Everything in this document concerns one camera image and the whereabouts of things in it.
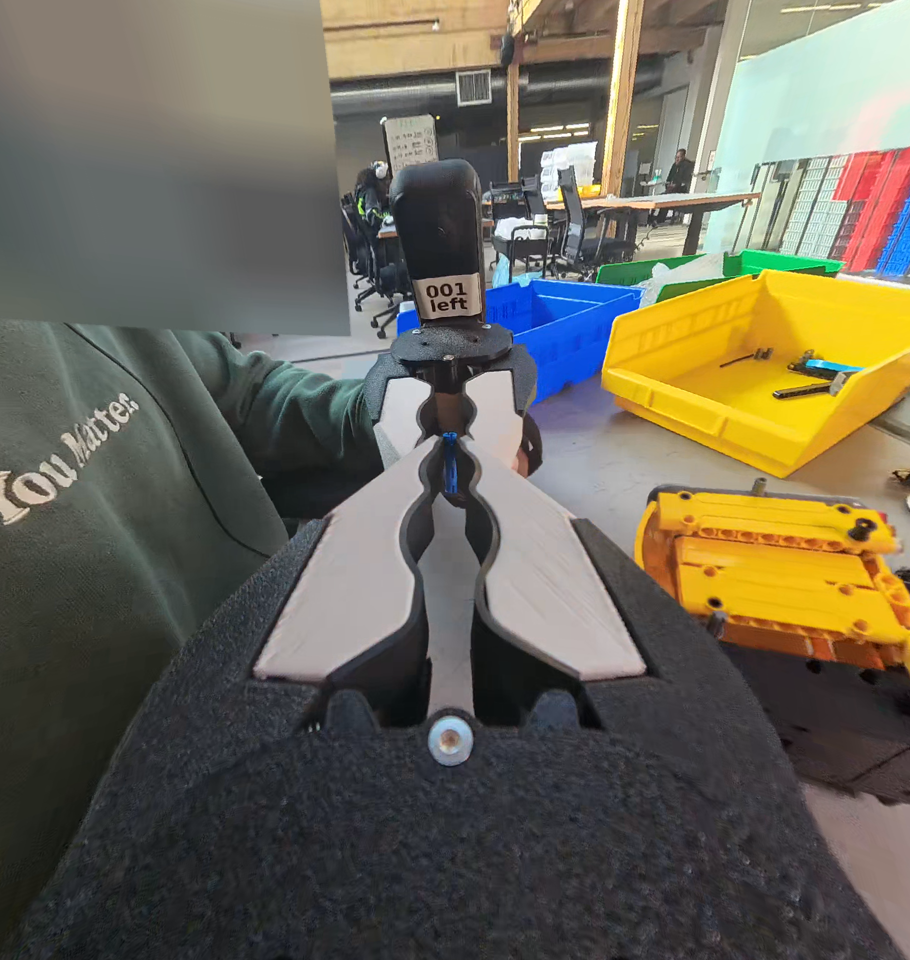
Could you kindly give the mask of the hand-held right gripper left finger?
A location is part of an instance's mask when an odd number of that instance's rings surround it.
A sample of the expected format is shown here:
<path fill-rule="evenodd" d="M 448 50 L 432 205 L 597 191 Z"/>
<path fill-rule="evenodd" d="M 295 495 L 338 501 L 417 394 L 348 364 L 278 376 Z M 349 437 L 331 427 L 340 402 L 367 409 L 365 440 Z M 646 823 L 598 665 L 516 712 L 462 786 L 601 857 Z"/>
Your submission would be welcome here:
<path fill-rule="evenodd" d="M 425 441 L 329 512 L 254 678 L 372 682 L 376 656 L 387 652 L 388 681 L 399 682 L 402 647 L 414 642 L 416 665 L 425 658 L 419 561 L 435 534 L 444 461 L 444 441 Z"/>

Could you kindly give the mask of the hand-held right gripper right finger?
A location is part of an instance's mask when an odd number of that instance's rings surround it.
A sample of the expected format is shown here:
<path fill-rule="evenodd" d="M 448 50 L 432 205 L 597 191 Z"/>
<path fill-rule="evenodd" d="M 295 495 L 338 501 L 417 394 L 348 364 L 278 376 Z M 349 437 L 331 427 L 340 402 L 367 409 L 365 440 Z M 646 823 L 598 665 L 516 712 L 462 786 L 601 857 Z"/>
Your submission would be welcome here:
<path fill-rule="evenodd" d="M 509 645 L 579 682 L 641 677 L 646 664 L 575 516 L 475 440 L 465 534 L 480 561 L 476 608 Z"/>

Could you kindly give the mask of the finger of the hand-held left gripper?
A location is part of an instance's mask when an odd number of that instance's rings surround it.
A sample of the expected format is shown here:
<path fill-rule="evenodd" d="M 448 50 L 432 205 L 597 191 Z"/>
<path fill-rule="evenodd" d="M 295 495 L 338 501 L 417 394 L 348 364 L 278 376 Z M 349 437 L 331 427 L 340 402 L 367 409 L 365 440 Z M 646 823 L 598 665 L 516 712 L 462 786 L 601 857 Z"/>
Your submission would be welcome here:
<path fill-rule="evenodd" d="M 387 381 L 377 418 L 377 447 L 388 471 L 425 439 L 423 410 L 434 390 L 418 378 L 397 377 Z"/>
<path fill-rule="evenodd" d="M 516 409 L 513 374 L 490 370 L 464 384 L 470 406 L 464 448 L 479 466 L 501 465 L 512 469 L 523 442 L 523 415 Z"/>

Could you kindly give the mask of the yellow and black lego model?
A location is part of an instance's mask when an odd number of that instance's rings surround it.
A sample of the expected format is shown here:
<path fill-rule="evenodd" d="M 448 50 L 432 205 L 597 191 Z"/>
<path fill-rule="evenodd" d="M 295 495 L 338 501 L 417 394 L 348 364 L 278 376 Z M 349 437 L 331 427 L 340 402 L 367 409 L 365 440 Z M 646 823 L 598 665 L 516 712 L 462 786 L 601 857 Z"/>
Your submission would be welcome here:
<path fill-rule="evenodd" d="M 657 486 L 636 563 L 719 642 L 797 775 L 910 805 L 910 594 L 856 498 Z"/>

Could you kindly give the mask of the person's left forearm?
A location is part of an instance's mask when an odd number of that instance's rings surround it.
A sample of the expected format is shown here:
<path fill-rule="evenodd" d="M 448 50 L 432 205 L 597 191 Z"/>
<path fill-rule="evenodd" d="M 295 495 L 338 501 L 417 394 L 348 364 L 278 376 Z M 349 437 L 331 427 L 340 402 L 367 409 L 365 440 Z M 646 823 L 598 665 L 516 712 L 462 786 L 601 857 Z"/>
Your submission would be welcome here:
<path fill-rule="evenodd" d="M 362 380 L 244 353 L 220 333 L 177 331 L 174 337 L 260 477 L 382 471 Z"/>

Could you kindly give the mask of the black and blue lego piece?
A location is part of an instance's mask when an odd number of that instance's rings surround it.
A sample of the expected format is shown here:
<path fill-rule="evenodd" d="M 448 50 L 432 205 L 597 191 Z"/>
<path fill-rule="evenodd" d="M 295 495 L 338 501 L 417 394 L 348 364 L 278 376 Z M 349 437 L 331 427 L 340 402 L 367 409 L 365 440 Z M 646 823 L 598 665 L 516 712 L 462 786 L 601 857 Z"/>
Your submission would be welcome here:
<path fill-rule="evenodd" d="M 850 366 L 815 357 L 809 350 L 786 366 L 789 373 L 809 378 L 811 383 L 802 386 L 773 390 L 772 399 L 779 402 L 802 400 L 819 396 L 837 396 L 847 382 L 862 372 L 862 366 Z"/>

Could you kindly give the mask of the black office chair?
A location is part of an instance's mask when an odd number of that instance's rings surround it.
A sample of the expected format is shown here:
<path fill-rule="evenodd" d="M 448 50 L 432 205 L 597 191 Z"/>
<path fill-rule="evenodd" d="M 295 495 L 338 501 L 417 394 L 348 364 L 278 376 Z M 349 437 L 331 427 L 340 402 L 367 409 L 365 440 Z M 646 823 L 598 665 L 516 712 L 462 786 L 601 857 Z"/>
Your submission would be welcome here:
<path fill-rule="evenodd" d="M 359 214 L 353 195 L 345 194 L 341 197 L 341 233 L 354 287 L 365 286 L 355 295 L 354 309 L 361 312 L 363 302 L 373 295 L 389 304 L 370 319 L 376 337 L 385 340 L 389 326 L 399 318 L 401 307 L 413 304 L 411 281 L 395 226 L 391 222 L 379 227 L 370 225 Z"/>
<path fill-rule="evenodd" d="M 635 210 L 583 210 L 574 176 L 560 172 L 564 232 L 552 263 L 555 279 L 593 281 L 599 267 L 631 262 L 637 251 L 639 213 Z"/>

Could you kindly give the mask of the whiteboard on stand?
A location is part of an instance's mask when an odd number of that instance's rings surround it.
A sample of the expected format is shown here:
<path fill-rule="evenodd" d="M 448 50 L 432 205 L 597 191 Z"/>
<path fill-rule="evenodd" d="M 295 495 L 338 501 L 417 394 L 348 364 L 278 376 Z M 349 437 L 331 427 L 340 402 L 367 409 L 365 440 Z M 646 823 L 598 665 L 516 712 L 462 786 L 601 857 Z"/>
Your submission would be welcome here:
<path fill-rule="evenodd" d="M 439 161 L 434 114 L 386 117 L 381 126 L 392 177 L 409 167 Z"/>

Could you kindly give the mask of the large blue plastic bin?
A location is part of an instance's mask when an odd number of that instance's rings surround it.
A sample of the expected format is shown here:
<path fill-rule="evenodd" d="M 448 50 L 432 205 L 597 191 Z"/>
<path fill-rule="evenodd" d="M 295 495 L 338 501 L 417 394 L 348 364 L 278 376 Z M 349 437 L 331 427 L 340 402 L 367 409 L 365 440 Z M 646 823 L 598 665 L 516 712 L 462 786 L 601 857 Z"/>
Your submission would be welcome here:
<path fill-rule="evenodd" d="M 510 330 L 533 358 L 535 403 L 598 376 L 613 324 L 640 303 L 636 287 L 551 279 L 485 292 L 487 321 Z"/>

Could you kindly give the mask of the stack of white bins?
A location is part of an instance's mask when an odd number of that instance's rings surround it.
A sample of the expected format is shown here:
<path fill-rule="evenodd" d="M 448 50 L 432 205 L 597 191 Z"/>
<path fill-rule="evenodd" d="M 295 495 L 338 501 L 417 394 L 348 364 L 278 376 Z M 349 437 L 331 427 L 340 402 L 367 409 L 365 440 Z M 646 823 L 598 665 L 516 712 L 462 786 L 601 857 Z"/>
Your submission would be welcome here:
<path fill-rule="evenodd" d="M 544 150 L 540 156 L 539 187 L 543 200 L 561 202 L 560 175 L 570 170 L 581 198 L 600 194 L 594 175 L 597 141 L 565 141 Z"/>

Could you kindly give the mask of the green plastic bin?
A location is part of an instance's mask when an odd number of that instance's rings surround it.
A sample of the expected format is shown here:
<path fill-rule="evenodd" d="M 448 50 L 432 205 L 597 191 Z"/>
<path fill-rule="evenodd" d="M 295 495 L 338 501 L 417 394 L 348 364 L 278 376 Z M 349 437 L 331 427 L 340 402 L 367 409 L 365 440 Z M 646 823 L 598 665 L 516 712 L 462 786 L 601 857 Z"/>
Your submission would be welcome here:
<path fill-rule="evenodd" d="M 701 254 L 691 254 L 611 263 L 599 267 L 595 274 L 594 282 L 597 284 L 624 287 L 638 286 L 651 281 L 653 272 L 658 266 L 663 266 L 669 271 L 675 270 L 701 258 L 701 256 Z"/>
<path fill-rule="evenodd" d="M 656 304 L 707 289 L 729 280 L 742 277 L 753 278 L 764 271 L 802 273 L 833 278 L 842 271 L 843 267 L 844 263 L 842 261 L 833 259 L 801 257 L 766 250 L 747 249 L 737 254 L 725 253 L 725 279 L 667 286 L 658 297 Z"/>

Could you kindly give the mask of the yellow bin with few pieces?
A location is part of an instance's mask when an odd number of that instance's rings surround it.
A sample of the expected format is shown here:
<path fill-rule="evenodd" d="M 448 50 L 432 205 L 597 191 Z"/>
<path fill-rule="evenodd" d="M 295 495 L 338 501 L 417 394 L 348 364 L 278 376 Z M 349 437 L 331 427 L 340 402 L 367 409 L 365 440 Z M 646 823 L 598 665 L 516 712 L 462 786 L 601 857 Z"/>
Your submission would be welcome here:
<path fill-rule="evenodd" d="M 910 287 L 764 270 L 630 312 L 612 325 L 602 385 L 641 419 L 778 478 L 910 390 Z M 764 362 L 719 368 L 756 349 Z M 787 365 L 862 367 L 834 396 L 778 401 L 811 383 Z"/>

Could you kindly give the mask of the wooden office desk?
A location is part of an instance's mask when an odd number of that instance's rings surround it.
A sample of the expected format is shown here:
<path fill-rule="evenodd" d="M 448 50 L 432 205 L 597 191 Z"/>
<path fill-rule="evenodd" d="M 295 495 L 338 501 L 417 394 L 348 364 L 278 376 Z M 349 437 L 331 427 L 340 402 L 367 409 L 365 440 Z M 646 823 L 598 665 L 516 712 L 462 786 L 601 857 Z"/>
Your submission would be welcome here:
<path fill-rule="evenodd" d="M 690 214 L 691 219 L 682 249 L 682 254 L 689 257 L 697 254 L 706 214 L 736 205 L 749 207 L 760 198 L 760 191 L 660 194 L 653 197 L 635 198 L 595 197 L 582 199 L 581 207 L 583 210 L 634 210 L 646 213 L 657 210 L 675 210 Z"/>

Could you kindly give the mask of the clear plastic bag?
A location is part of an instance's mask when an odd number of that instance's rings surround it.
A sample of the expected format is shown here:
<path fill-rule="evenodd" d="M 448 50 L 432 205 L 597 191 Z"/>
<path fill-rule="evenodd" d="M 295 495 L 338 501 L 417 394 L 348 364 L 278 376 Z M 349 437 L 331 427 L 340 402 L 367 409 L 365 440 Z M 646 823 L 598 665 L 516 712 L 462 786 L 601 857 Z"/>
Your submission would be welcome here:
<path fill-rule="evenodd" d="M 725 257 L 725 253 L 701 254 L 675 268 L 668 267 L 664 262 L 656 262 L 651 277 L 637 285 L 642 291 L 639 305 L 644 307 L 657 303 L 667 286 L 725 280 Z"/>

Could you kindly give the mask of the person's green sweatshirt torso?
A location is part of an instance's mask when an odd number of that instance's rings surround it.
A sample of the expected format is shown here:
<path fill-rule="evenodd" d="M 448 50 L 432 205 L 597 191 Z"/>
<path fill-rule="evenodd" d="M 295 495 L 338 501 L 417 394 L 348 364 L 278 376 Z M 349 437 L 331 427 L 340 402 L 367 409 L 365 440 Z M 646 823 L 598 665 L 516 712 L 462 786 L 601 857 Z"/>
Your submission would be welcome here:
<path fill-rule="evenodd" d="M 195 340 L 0 320 L 0 952 L 147 690 L 286 541 Z"/>

